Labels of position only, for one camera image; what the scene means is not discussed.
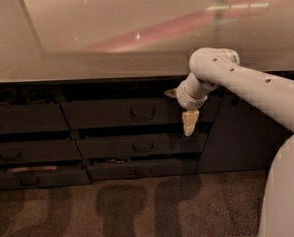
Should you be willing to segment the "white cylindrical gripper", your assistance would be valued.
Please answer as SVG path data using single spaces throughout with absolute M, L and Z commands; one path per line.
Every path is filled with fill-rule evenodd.
M 208 84 L 190 73 L 181 82 L 177 89 L 170 89 L 164 95 L 170 98 L 177 98 L 180 106 L 186 111 L 183 112 L 184 135 L 191 136 L 199 117 L 199 108 L 207 100 L 209 94 Z

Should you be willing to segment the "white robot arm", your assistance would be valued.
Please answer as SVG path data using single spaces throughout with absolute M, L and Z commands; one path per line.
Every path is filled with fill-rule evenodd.
M 184 109 L 186 136 L 194 132 L 208 94 L 220 86 L 293 132 L 270 166 L 258 237 L 294 237 L 294 80 L 244 67 L 239 54 L 229 48 L 200 48 L 188 64 L 186 79 L 165 92 Z

